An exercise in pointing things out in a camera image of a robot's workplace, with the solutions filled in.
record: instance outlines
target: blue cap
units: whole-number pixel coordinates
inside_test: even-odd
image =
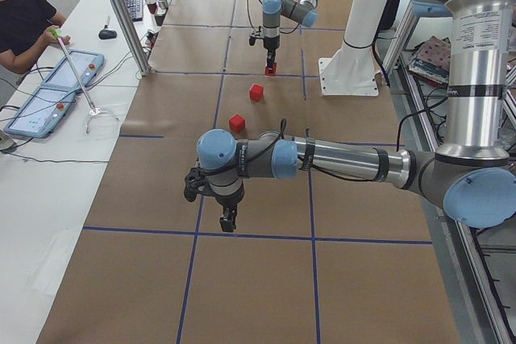
[[[281,0],[263,0],[261,9],[264,14],[274,15],[281,12]]]
[[[298,147],[294,141],[278,140],[273,149],[271,169],[277,179],[288,179],[298,173]]]
[[[470,227],[499,225],[516,213],[516,176],[503,168],[469,172],[448,189],[443,209]]]
[[[317,11],[311,10],[308,12],[308,14],[305,15],[301,25],[304,27],[312,27],[315,23],[315,19],[317,19]]]
[[[208,171],[222,168],[233,159],[235,152],[235,139],[222,129],[207,131],[197,142],[199,163]]]
[[[412,12],[420,18],[445,18],[452,16],[451,11],[441,3],[412,1]]]

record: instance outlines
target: white desk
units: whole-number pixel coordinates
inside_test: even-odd
[[[119,36],[100,40],[98,32],[107,15],[111,16],[110,28]],[[148,29],[158,30],[147,10],[135,28],[138,36]],[[72,37],[70,48],[105,55],[98,77],[129,52],[109,0],[81,0],[62,31]],[[59,48],[50,47],[38,64],[54,66],[62,56]],[[32,140],[15,153],[40,160],[109,160],[139,84],[137,70],[129,59],[91,91],[95,104],[111,109],[119,121],[108,116],[94,118],[87,135],[84,124],[89,107],[79,95],[54,133]],[[19,90],[33,92],[40,82],[38,73],[31,74]],[[26,100],[27,95],[16,92],[9,105],[20,106]],[[0,119],[12,114],[4,110]],[[42,164],[0,155],[0,342],[32,344],[37,340],[105,168],[104,163]]]

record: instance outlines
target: cloth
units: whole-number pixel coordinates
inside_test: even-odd
[[[0,2],[0,52],[17,56],[30,48],[51,26],[56,8],[47,0],[5,0]]]

